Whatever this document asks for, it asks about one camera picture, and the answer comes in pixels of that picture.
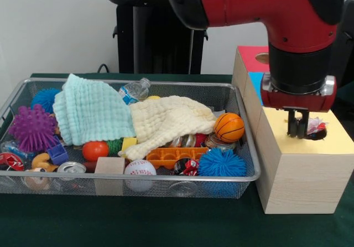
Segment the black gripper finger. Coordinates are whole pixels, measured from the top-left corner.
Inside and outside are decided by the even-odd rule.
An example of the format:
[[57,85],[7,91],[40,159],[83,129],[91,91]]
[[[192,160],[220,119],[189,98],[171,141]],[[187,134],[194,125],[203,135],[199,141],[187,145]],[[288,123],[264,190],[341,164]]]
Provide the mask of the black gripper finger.
[[288,112],[288,132],[287,132],[287,134],[290,137],[296,137],[298,122],[297,122],[297,119],[295,118],[295,110],[288,109],[287,112]]
[[301,118],[298,120],[297,138],[304,138],[307,135],[309,111],[299,110]]

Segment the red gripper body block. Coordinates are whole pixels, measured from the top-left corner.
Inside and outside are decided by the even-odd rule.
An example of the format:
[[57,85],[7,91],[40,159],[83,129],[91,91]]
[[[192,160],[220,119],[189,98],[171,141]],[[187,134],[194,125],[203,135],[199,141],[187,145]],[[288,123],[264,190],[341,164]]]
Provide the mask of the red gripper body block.
[[334,103],[337,91],[336,78],[328,75],[324,85],[314,93],[289,94],[278,90],[270,80],[270,74],[263,74],[261,81],[261,99],[263,106],[274,109],[308,110],[310,112],[328,112]]

